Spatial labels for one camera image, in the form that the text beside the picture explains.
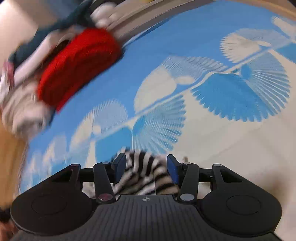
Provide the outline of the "wooden bed headboard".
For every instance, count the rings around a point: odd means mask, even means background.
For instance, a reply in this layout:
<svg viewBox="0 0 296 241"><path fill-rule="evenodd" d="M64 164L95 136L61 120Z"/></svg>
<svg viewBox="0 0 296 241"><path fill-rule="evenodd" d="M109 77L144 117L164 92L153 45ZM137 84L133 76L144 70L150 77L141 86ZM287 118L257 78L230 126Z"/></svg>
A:
<svg viewBox="0 0 296 241"><path fill-rule="evenodd" d="M28 150L28 141L8 131L1 124L1 208L11 205L19 194L23 166Z"/></svg>

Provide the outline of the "white folded bedding stack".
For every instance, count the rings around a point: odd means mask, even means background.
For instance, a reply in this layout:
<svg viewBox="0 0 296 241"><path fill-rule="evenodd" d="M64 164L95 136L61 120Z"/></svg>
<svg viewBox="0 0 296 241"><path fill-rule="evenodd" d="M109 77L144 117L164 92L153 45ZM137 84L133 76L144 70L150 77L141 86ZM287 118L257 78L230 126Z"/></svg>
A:
<svg viewBox="0 0 296 241"><path fill-rule="evenodd" d="M49 56L49 54L63 41L70 41L81 33L75 27L66 30L56 30L49 33L39 47L18 68L9 61L3 65L1 73L1 102L8 96L14 87L20 85L30 77Z"/></svg>

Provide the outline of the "blue white patterned bedspread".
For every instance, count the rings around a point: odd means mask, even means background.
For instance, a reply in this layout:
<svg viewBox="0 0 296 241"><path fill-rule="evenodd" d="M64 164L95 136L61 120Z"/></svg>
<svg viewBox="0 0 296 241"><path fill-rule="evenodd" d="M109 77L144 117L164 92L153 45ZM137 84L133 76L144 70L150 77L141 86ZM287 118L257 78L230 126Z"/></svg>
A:
<svg viewBox="0 0 296 241"><path fill-rule="evenodd" d="M295 240L295 21L215 1L137 36L30 142L20 191L124 147L225 165L278 198Z"/></svg>

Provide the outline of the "cream folded blanket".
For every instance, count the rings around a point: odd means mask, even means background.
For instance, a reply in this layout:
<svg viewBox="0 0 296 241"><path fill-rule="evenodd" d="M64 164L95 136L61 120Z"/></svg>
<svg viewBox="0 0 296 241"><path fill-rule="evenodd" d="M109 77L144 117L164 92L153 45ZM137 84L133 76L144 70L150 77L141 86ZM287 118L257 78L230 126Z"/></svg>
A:
<svg viewBox="0 0 296 241"><path fill-rule="evenodd" d="M4 99L1 121L16 137L30 140L52 120L54 109L38 99L38 85L39 80L28 78Z"/></svg>

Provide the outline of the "dark teal plush shark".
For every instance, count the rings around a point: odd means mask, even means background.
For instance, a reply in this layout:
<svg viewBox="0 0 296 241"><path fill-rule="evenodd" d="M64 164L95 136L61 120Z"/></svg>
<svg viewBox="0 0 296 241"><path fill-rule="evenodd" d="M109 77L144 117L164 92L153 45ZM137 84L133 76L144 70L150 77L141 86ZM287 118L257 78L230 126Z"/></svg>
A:
<svg viewBox="0 0 296 241"><path fill-rule="evenodd" d="M72 26L94 27L95 24L90 17L91 5L92 1L84 1L66 18L58 20L53 25L38 28L34 37L29 42L20 45L15 52L10 54L8 61L17 68L32 55L46 36L53 31L66 30Z"/></svg>

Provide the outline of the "red folded blanket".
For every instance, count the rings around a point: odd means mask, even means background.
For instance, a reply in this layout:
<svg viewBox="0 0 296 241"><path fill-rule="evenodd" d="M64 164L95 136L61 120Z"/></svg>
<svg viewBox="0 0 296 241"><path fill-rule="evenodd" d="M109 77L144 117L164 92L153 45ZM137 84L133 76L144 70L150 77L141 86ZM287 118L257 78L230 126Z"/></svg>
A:
<svg viewBox="0 0 296 241"><path fill-rule="evenodd" d="M56 111L121 56L121 45L105 29L86 28L46 66L37 96Z"/></svg>

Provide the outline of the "striped hoodie with white vest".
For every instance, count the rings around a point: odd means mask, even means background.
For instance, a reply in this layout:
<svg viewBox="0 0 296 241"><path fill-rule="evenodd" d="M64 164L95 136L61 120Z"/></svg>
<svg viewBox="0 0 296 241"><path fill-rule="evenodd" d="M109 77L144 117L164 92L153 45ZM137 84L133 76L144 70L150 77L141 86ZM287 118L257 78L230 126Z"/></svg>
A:
<svg viewBox="0 0 296 241"><path fill-rule="evenodd" d="M167 169L167 155L122 148L110 161L114 161L120 154L126 158L125 171L117 183L110 184L116 199L122 195L178 194L179 187Z"/></svg>

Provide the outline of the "white plush toy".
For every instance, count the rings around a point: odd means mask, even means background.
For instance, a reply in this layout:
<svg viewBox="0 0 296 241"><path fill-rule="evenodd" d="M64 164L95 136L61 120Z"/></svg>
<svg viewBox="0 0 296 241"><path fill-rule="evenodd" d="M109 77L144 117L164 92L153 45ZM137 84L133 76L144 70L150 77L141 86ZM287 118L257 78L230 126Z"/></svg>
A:
<svg viewBox="0 0 296 241"><path fill-rule="evenodd" d="M119 20L120 15L115 11L116 4L113 2L102 3L97 6L90 14L90 18L96 28L106 29L115 21Z"/></svg>

